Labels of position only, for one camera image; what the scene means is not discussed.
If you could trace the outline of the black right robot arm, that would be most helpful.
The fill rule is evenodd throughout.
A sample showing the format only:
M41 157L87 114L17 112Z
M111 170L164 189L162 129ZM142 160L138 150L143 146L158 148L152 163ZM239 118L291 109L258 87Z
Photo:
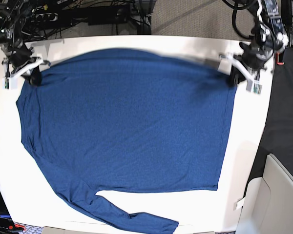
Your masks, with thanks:
M36 0L9 0L0 12L0 47L5 58L4 88L12 87L12 79L23 77L29 84L39 86L42 75L39 66L44 63L41 57L35 57L34 48L27 47L23 39L23 27L26 20L35 13Z

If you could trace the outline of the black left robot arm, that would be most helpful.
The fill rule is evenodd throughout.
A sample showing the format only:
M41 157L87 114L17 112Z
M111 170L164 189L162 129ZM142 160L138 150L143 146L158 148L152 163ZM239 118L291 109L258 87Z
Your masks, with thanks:
M265 69L266 62L277 53L282 53L288 45L289 38L278 12L275 0L234 0L223 1L232 9L231 23L235 33L250 44L239 43L243 50L241 55L226 57L231 60L231 71L228 79L230 86L245 80L259 81L260 71ZM247 10L254 20L250 35L244 35L237 27L238 11Z

